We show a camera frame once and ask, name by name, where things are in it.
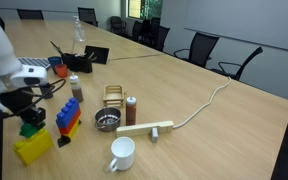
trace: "blue cup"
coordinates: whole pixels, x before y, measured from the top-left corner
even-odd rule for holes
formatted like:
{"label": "blue cup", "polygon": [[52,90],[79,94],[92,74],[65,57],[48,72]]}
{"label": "blue cup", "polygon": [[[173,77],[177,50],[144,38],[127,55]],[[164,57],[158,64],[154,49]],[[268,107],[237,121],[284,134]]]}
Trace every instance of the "blue cup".
{"label": "blue cup", "polygon": [[56,73],[55,65],[62,64],[62,59],[59,56],[52,56],[47,58],[48,62],[51,64],[54,74]]}

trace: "window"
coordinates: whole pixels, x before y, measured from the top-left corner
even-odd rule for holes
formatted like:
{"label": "window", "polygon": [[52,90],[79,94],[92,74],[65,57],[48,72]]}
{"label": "window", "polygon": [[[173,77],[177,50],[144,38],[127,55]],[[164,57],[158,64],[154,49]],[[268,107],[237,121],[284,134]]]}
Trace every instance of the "window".
{"label": "window", "polygon": [[163,0],[128,0],[128,17],[152,19],[161,17]]}

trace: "conference table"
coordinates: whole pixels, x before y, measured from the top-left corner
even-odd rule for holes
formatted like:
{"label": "conference table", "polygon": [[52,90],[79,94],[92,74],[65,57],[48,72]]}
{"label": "conference table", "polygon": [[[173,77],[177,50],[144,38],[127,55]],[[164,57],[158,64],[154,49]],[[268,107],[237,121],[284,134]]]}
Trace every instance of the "conference table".
{"label": "conference table", "polygon": [[[71,25],[8,21],[6,34],[17,56],[48,57],[56,54],[49,40],[63,50],[71,48]],[[84,95],[82,124],[69,144],[57,146],[56,114],[72,97],[66,83],[51,99],[37,104],[46,109],[45,129],[54,146],[27,166],[13,151],[15,142],[24,138],[19,136],[22,121],[5,119],[3,179],[270,179],[288,123],[288,100],[235,80],[187,124],[159,134],[156,143],[150,135],[132,136],[133,165],[111,173],[110,148],[116,132],[94,127],[106,85],[122,85],[125,97],[136,97],[136,124],[171,120],[177,125],[206,104],[228,78],[105,30],[86,24],[84,28],[86,43],[107,47],[110,55],[106,65],[93,64],[92,73],[76,73]],[[48,71],[49,82],[58,79]],[[119,109],[125,126],[125,106]]]}

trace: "white mug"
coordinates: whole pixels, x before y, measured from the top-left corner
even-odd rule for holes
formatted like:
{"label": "white mug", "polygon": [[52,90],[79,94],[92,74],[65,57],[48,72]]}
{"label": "white mug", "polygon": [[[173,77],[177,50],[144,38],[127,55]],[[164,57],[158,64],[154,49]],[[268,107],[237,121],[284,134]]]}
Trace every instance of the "white mug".
{"label": "white mug", "polygon": [[131,138],[119,137],[111,146],[113,160],[109,166],[111,172],[126,170],[134,161],[135,144]]}

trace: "clear bottle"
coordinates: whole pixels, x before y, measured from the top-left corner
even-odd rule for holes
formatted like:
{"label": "clear bottle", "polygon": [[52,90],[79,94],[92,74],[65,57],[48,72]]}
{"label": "clear bottle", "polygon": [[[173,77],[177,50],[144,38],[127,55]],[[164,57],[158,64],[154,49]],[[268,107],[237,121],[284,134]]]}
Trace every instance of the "clear bottle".
{"label": "clear bottle", "polygon": [[126,99],[126,126],[136,124],[136,98],[128,97]]}
{"label": "clear bottle", "polygon": [[80,80],[79,80],[78,76],[75,75],[74,73],[72,73],[72,75],[70,76],[70,85],[71,85],[73,97],[78,102],[82,102],[84,100],[84,98],[83,98]]}
{"label": "clear bottle", "polygon": [[75,20],[75,40],[76,41],[85,41],[85,33],[84,33],[84,27],[82,26],[80,19],[78,16],[73,16],[76,18]]}

